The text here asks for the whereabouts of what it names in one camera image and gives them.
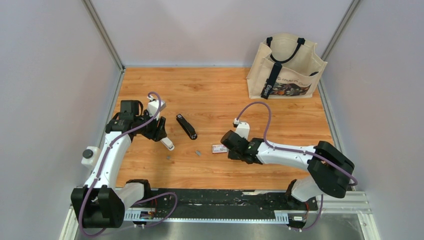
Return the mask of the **white stapler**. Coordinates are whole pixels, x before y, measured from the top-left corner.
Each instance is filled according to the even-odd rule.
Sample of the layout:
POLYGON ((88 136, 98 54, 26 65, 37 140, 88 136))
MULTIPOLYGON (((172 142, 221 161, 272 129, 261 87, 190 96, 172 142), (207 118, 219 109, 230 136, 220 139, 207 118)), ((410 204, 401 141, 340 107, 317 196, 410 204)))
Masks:
POLYGON ((168 138, 164 137, 160 140, 160 142, 169 150, 173 151, 175 149, 174 143, 168 138))

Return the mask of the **red white staple box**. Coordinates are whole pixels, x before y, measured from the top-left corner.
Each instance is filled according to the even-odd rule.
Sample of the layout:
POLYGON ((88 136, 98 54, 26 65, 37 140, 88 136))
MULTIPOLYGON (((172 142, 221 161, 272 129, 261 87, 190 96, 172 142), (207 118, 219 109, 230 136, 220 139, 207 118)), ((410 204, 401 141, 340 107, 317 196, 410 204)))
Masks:
POLYGON ((223 144, 213 144, 212 145, 212 153, 213 154, 221 154, 221 153, 227 153, 228 148, 225 147, 223 144))

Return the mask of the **black stapler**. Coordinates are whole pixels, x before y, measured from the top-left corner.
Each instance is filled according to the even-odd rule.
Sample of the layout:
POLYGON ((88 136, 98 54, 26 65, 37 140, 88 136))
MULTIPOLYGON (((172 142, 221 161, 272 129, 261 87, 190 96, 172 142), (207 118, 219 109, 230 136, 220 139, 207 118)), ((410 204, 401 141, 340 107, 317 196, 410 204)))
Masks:
POLYGON ((176 120, 191 140, 197 139, 194 127, 181 114, 176 115, 176 120))

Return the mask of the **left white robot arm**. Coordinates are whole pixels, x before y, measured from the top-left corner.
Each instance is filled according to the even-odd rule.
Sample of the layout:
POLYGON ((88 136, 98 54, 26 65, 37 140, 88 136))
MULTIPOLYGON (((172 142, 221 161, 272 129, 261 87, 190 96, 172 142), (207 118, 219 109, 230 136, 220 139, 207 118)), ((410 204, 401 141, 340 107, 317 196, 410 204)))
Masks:
POLYGON ((139 100, 122 100, 119 112, 105 126, 103 146, 88 146, 83 151, 81 163, 91 174, 82 187, 72 190, 70 196, 83 229, 119 228, 127 209, 135 203, 142 208, 152 203, 148 180, 131 179, 117 190, 117 177, 124 156, 137 135, 161 142, 170 151, 174 149, 165 130, 166 118, 160 115, 165 107, 163 100, 153 97, 149 97, 146 108, 139 100))

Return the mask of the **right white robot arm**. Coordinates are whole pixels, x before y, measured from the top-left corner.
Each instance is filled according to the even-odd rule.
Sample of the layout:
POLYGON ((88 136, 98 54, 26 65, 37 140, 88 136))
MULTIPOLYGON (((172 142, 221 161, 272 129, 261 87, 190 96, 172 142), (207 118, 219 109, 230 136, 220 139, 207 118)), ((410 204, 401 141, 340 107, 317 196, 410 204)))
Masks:
POLYGON ((220 142, 228 149, 231 160, 307 171, 308 177, 295 179, 287 187, 285 203, 293 210, 318 195, 343 199, 350 185, 355 183, 354 163, 327 141, 319 141, 315 146, 284 145, 257 137, 247 140, 229 130, 220 142))

